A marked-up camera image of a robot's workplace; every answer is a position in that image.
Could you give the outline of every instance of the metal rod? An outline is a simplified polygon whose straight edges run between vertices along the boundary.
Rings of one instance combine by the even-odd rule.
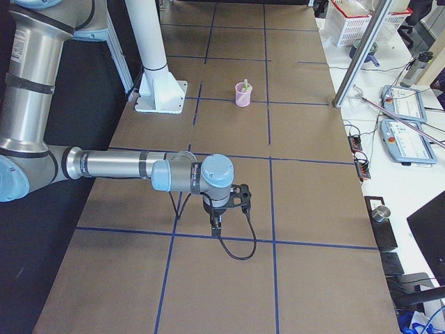
[[[417,129],[415,126],[411,125],[409,122],[407,122],[406,120],[403,120],[402,118],[398,117],[395,113],[392,113],[391,111],[386,110],[385,108],[382,108],[381,106],[379,106],[378,104],[375,104],[372,101],[369,101],[368,99],[366,99],[363,95],[358,94],[358,97],[360,97],[360,99],[362,99],[365,102],[368,102],[371,106],[374,106],[375,108],[379,109],[381,112],[383,112],[386,116],[393,118],[394,120],[399,121],[400,123],[404,124],[405,126],[409,127],[410,129],[413,129],[415,132],[417,132],[418,134],[420,134],[422,137],[428,139],[429,141],[432,141],[434,144],[437,144],[438,146],[440,146],[441,148],[445,148],[445,144],[441,143],[440,141],[438,141],[436,138],[430,136],[429,134],[426,134],[425,132]]]
[[[377,37],[380,27],[386,23],[386,18],[393,1],[394,0],[379,1],[377,8],[375,9],[375,12],[371,18],[371,21],[369,22],[368,27],[364,32],[362,42],[360,43],[358,50],[355,52],[354,58],[351,61],[348,70],[346,71],[345,77],[341,82],[337,94],[335,95],[333,103],[336,108],[341,107],[346,98],[346,95],[353,86],[359,69],[363,65],[366,56],[368,56],[369,50],[374,43],[375,37]]]

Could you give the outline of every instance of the white pole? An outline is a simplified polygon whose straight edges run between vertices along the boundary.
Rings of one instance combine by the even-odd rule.
[[[125,0],[125,4],[144,66],[136,110],[181,113],[187,83],[176,81],[168,71],[155,0]]]

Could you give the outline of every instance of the black panel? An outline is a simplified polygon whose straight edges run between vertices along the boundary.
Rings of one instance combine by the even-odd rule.
[[[139,56],[123,1],[109,9],[133,77]],[[14,23],[0,7],[0,77],[8,69]],[[3,97],[4,85],[0,84]],[[106,149],[124,108],[105,42],[67,41],[45,133],[48,144]],[[64,181],[0,203],[0,333],[31,333],[45,304],[93,180]]]
[[[440,285],[445,285],[445,192],[408,217],[412,235]]]

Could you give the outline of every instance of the blue joint cap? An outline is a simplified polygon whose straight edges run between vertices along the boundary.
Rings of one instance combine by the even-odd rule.
[[[168,160],[158,160],[152,167],[152,186],[154,190],[170,191],[172,173]]]
[[[0,202],[24,197],[29,181],[23,170],[12,160],[0,155]]]
[[[225,188],[234,181],[234,165],[225,155],[213,154],[202,162],[201,174],[211,186]]]
[[[62,0],[14,0],[14,3],[29,9],[45,9],[57,5]]]

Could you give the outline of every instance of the black chair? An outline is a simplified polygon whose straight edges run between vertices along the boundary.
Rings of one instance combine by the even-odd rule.
[[[404,31],[412,33],[412,27],[431,11],[432,0],[411,0],[408,7],[412,10],[412,14],[405,20],[406,24],[398,29],[398,34],[408,42],[407,48],[411,49],[414,46],[414,41]]]

